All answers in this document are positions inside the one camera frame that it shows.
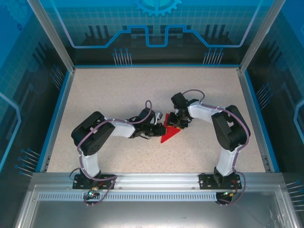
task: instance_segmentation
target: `white robotic arm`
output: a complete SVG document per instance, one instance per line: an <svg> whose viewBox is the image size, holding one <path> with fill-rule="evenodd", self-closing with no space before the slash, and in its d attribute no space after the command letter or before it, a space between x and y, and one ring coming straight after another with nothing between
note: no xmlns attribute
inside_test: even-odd
<svg viewBox="0 0 304 228"><path fill-rule="evenodd" d="M181 129L188 127L189 120L198 118L214 125L217 140L221 145L219 161L214 170L214 179L220 185L225 177L234 172L234 161L239 149L247 141L244 128L228 113L237 116L247 128L245 121L238 111L238 108L231 105L225 109L202 104L193 99L188 101L182 93L178 93L171 98L175 112L170 113L167 125L179 127Z"/></svg>
<svg viewBox="0 0 304 228"><path fill-rule="evenodd" d="M212 116L215 113L219 113L222 111L202 106L200 104L200 101L196 101L190 104L190 106L188 107L188 112L191 118L198 118L213 124ZM236 156L237 149L238 147L235 148L233 151L230 151L221 148L220 157L216 169L222 176L228 176L233 172L232 164Z"/></svg>
<svg viewBox="0 0 304 228"><path fill-rule="evenodd" d="M152 136L162 136L166 133L165 127L161 123L157 123L161 119L162 113L155 113L153 110L150 116L139 124L132 124L139 122L149 113L149 109L145 108L139 114L125 122L110 121L101 126L94 134L92 134L81 146L81 160L85 171L91 177L100 174L98 166L97 152L110 136L121 136L125 138L143 137L148 138ZM101 123L105 118L100 112L94 112L87 119L85 119L72 132L74 144L77 146L79 142L86 136L95 126Z"/></svg>

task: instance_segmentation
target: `blue border trim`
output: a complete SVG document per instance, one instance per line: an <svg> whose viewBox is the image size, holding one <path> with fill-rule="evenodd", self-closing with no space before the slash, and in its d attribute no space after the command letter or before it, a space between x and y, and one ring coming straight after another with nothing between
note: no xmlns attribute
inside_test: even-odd
<svg viewBox="0 0 304 228"><path fill-rule="evenodd" d="M7 156L10 152L10 148L15 140L15 137L16 137L16 134L18 132L18 129L20 127L20 124L21 124L21 115L20 115L20 110L19 110L19 107L17 104L15 104L15 102L13 102L12 100L8 99L3 93L0 93L0 97L3 98L7 103L9 103L10 106L12 106L15 110L16 110L16 114L17 114L17 119L18 119L18 122L15 126L15 129L13 131L13 134L11 135L10 137L10 140L9 140L9 143L5 149L5 152L4 152L4 155L1 159L1 162L0 162L0 172L2 171L2 168L4 166L4 163L7 159Z"/></svg>
<svg viewBox="0 0 304 228"><path fill-rule="evenodd" d="M206 65L206 64L156 64L156 65L75 65L75 68L141 68L141 67L235 67L239 68L239 64L222 64L222 65Z"/></svg>
<svg viewBox="0 0 304 228"><path fill-rule="evenodd" d="M298 123L298 115L299 115L299 109L304 105L304 99L302 101L300 101L296 107L295 107L295 112L294 112L294 124L295 124L295 127L296 129L298 130L299 132L299 135L302 139L302 142L304 144L304 134L303 134L303 131Z"/></svg>
<svg viewBox="0 0 304 228"><path fill-rule="evenodd" d="M44 157L46 156L48 143L49 143L49 140L50 140L51 135L52 135L55 120L56 120L57 115L58 115L58 111L59 111L59 107L61 105L63 93L66 89L67 81L68 81L69 77L70 77L70 72L67 71L66 76L65 76L65 80L63 81L63 84L62 84L62 87L61 87L61 90L60 90L60 93L59 93L59 97L58 97L58 100L57 100L57 103L56 103L56 106L55 106L55 109L54 109L52 120L51 120L51 123L50 123L48 131L47 131L47 136L46 136L46 139L44 141L44 144L43 144L43 147L42 147L42 150L41 150L40 158L39 158L39 161L38 161L38 164L37 164L37 167L36 167L36 172L40 172L40 169L41 169L42 164L43 164Z"/></svg>
<svg viewBox="0 0 304 228"><path fill-rule="evenodd" d="M262 126L262 131L263 131L264 138L265 138L265 141L266 141L266 145L267 145L268 151L269 151L269 156L270 156L270 160L271 160L270 162L272 163L272 165L274 167L274 171L275 172L280 172L279 166L278 166L277 161L276 161L275 152L274 152L274 149L272 148L270 138L269 138L266 126L265 126L265 122L264 122L260 107L258 106L258 102L257 102L257 99L256 99L257 97L256 97L255 91L253 89L253 86L252 86L252 83L251 83L251 80L250 80L250 77L249 77L249 74L248 74L247 70L245 71L245 77L246 77L246 80L248 82L248 87L249 87L249 90L250 90L250 93L251 93L251 96L252 96L252 99L253 99L253 103L255 104L258 119L259 119L259 121L261 123L261 126Z"/></svg>
<svg viewBox="0 0 304 228"><path fill-rule="evenodd" d="M165 42L164 44L150 44L150 41L149 41L149 30L148 30L148 27L146 25L127 25L127 30L119 30L108 42L106 45L96 45L96 46L76 46L73 41L72 41L72 38L60 16L60 13L58 12L58 9L54 3L53 0L51 0L51 4L53 5L53 8L54 8L54 11L55 13L57 14L57 17L60 21L60 24L66 34L66 37L67 39L69 40L71 46L73 48L108 48L112 43L113 41L120 35L120 34L125 34L125 33L131 33L131 29L144 29L145 30L145 37L146 37L146 45L150 48L162 48L162 47L166 47L168 45L168 40L169 40L169 29L170 28L182 28L182 32L183 33L193 33L206 47L208 48L238 48L238 47L241 47L243 46L244 42L245 42L245 39L251 29L251 26L257 16L257 13L259 12L259 9L262 5L264 0L261 0L260 3L258 4L252 18L251 18L251 21L243 35L243 38L240 42L240 44L238 45L212 45L212 44L208 44L204 39L203 37L201 37L201 35L196 31L196 30L193 30L193 29L187 29L187 25L184 25L184 24L176 24L176 25L168 25L165 29Z"/></svg>

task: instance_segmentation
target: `gear graphic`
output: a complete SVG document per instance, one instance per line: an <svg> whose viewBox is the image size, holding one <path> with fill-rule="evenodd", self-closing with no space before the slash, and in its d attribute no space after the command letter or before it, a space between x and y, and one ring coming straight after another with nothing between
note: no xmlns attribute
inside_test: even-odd
<svg viewBox="0 0 304 228"><path fill-rule="evenodd" d="M177 4L181 4L181 0L135 0L138 10L143 13L148 13L149 16L160 14L165 16L166 13L171 13L172 9L177 9Z"/></svg>
<svg viewBox="0 0 304 228"><path fill-rule="evenodd" d="M28 4L26 0L1 0L0 6L1 5L6 6L11 16L19 23L28 15Z"/></svg>

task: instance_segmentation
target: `red object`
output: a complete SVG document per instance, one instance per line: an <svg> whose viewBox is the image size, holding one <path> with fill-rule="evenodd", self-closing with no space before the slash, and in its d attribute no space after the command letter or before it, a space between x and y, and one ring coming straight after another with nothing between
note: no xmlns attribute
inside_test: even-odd
<svg viewBox="0 0 304 228"><path fill-rule="evenodd" d="M167 125L167 120L169 118L169 115L170 114L166 114L166 119L165 119L165 122L163 123L163 125L165 126L165 128L167 129L167 132L165 135L163 135L161 137L161 143L167 141L168 139L170 139L171 137L175 136L178 132L180 132L180 128L177 128L177 127L173 127L173 126L168 126Z"/></svg>

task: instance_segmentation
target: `blue decorative panel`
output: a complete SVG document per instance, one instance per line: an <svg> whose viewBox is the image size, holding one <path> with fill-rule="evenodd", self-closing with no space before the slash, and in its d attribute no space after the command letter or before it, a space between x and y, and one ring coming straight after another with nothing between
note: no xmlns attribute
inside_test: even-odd
<svg viewBox="0 0 304 228"><path fill-rule="evenodd" d="M218 51L221 64L238 64L272 0L44 0L42 4L76 64L114 65L107 49L117 47L132 50L135 64L204 64L209 48L227 48L224 56Z"/></svg>
<svg viewBox="0 0 304 228"><path fill-rule="evenodd" d="M2 228L14 227L67 69L26 0L0 0L0 20Z"/></svg>
<svg viewBox="0 0 304 228"><path fill-rule="evenodd" d="M264 102L261 118L286 182L304 181L303 8L303 1L286 0L248 67L256 98Z"/></svg>

